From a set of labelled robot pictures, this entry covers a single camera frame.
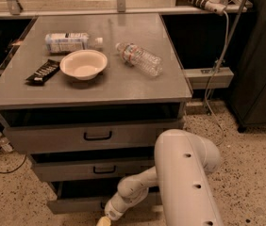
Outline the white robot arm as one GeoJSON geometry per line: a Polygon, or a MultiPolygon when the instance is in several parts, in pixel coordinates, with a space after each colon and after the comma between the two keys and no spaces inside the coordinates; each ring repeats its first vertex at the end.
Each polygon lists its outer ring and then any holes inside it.
{"type": "Polygon", "coordinates": [[[212,141],[170,129],[158,136],[154,160],[154,167],[119,182],[96,226],[111,226],[154,186],[159,188],[167,226],[224,226],[207,179],[221,163],[212,141]]]}

